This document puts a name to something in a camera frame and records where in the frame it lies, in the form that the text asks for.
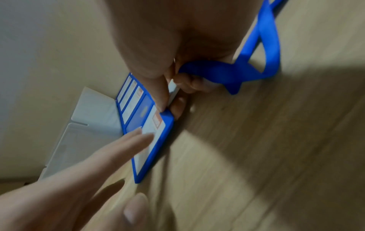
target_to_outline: hand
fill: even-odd
[[[207,59],[231,63],[262,0],[99,0],[114,42],[130,71],[160,111],[168,102],[167,80],[182,89],[170,106],[178,119],[186,93],[208,92],[217,84],[186,73],[186,62]]]
[[[152,134],[137,129],[73,167],[2,195],[0,230],[81,230],[124,184],[120,180],[95,194],[105,180],[152,140]],[[94,230],[140,230],[147,209],[146,196],[137,194],[112,210]]]

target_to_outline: lanyard strap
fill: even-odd
[[[276,30],[273,10],[283,0],[272,4],[264,0],[257,17],[257,24],[248,37],[243,49],[234,64],[219,61],[200,60],[184,64],[179,72],[198,75],[225,86],[230,94],[237,94],[241,83],[274,76],[280,67],[280,42]],[[248,63],[261,39],[266,55],[265,70],[261,73]]]

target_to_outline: fingernail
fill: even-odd
[[[124,216],[131,225],[137,225],[143,221],[148,210],[148,199],[143,193],[135,195],[125,206]]]

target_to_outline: wooden floor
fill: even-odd
[[[194,95],[147,178],[121,168],[89,227],[141,191],[146,230],[365,230],[365,1],[289,0],[276,22],[282,71]]]

